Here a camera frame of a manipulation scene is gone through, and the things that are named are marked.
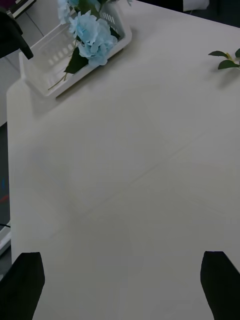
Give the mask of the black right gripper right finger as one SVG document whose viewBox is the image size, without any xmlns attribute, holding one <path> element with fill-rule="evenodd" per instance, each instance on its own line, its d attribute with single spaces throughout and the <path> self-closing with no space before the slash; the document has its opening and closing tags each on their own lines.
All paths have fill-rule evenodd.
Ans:
<svg viewBox="0 0 240 320">
<path fill-rule="evenodd" d="M 205 251 L 200 282 L 215 320 L 240 319 L 240 272 L 223 251 Z"/>
</svg>

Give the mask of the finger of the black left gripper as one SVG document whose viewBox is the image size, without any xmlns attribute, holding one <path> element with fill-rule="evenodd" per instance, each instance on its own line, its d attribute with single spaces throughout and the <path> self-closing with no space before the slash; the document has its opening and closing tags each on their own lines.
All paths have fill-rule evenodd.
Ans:
<svg viewBox="0 0 240 320">
<path fill-rule="evenodd" d="M 0 58 L 20 50 L 30 60 L 34 55 L 23 38 L 17 21 L 4 8 L 0 8 Z"/>
</svg>

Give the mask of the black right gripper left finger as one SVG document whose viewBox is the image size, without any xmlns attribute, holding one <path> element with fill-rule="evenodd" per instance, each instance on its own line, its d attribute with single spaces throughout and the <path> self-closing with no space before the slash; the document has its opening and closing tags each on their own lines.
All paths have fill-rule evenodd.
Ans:
<svg viewBox="0 0 240 320">
<path fill-rule="evenodd" d="M 41 254 L 21 253 L 0 281 L 0 319 L 33 319 L 44 285 Z"/>
</svg>

